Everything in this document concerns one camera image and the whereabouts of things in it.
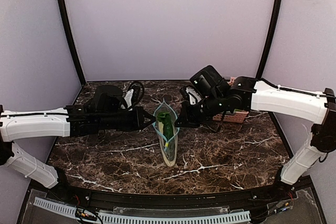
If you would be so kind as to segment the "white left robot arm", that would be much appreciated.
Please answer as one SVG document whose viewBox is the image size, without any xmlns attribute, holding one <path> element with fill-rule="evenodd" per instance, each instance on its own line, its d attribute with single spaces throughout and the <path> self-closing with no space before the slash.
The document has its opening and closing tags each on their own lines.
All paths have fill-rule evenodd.
<svg viewBox="0 0 336 224">
<path fill-rule="evenodd" d="M 127 92 L 113 85 L 97 87 L 93 97 L 82 105 L 33 112 L 1 110 L 1 165 L 48 189 L 66 187 L 62 169 L 41 162 L 15 141 L 34 137 L 80 137 L 102 130 L 142 130 L 155 122 L 155 116 L 139 106 L 143 96 L 144 87 L 134 82 Z"/>
</svg>

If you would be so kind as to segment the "green cucumber toy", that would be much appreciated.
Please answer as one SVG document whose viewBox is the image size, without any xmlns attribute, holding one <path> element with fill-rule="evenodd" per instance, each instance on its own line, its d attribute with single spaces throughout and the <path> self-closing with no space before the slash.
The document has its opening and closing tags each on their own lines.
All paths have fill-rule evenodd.
<svg viewBox="0 0 336 224">
<path fill-rule="evenodd" d="M 174 136 L 172 121 L 170 123 L 164 123 L 163 135 L 166 137 L 167 140 L 170 140 Z"/>
</svg>

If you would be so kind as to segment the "green leafy lettuce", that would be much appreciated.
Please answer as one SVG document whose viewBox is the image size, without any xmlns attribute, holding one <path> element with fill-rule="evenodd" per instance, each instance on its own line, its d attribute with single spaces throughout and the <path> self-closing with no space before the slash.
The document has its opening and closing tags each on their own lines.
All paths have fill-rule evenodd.
<svg viewBox="0 0 336 224">
<path fill-rule="evenodd" d="M 162 123 L 170 123 L 171 122 L 171 115 L 169 112 L 160 112 L 157 115 L 157 120 Z"/>
</svg>

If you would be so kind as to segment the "clear zip top bag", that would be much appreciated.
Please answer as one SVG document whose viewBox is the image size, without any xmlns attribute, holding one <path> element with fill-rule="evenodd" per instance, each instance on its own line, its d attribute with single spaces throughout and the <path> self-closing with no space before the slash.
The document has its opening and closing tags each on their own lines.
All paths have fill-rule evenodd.
<svg viewBox="0 0 336 224">
<path fill-rule="evenodd" d="M 163 160 L 168 167 L 173 167 L 177 159 L 178 133 L 174 125 L 177 114 L 165 100 L 154 111 L 156 121 L 152 124 L 159 138 Z"/>
</svg>

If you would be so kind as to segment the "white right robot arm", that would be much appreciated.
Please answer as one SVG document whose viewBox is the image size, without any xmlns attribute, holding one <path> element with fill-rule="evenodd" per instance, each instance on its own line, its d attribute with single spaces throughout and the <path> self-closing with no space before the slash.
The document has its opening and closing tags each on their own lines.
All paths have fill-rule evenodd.
<svg viewBox="0 0 336 224">
<path fill-rule="evenodd" d="M 279 182 L 293 185 L 324 154 L 335 151 L 335 94 L 332 89 L 304 91 L 275 85 L 265 79 L 237 77 L 229 84 L 208 65 L 181 89 L 184 97 L 176 127 L 199 127 L 218 114 L 235 110 L 266 111 L 313 123 L 305 143 L 280 170 Z"/>
</svg>

